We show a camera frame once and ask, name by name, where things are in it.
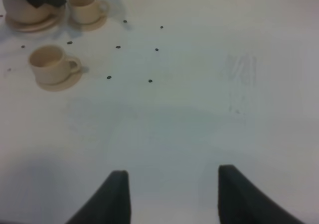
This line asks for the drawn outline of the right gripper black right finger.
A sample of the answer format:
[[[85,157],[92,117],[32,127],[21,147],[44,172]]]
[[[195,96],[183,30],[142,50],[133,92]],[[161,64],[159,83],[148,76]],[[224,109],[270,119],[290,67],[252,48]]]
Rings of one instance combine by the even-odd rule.
[[[301,224],[249,181],[234,165],[218,168],[221,224]]]

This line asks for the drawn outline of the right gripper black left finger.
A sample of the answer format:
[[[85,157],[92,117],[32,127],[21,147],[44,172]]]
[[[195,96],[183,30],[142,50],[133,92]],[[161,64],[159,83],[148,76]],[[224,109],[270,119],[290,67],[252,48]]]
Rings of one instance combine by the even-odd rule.
[[[69,224],[129,224],[131,198],[127,171],[113,171]]]

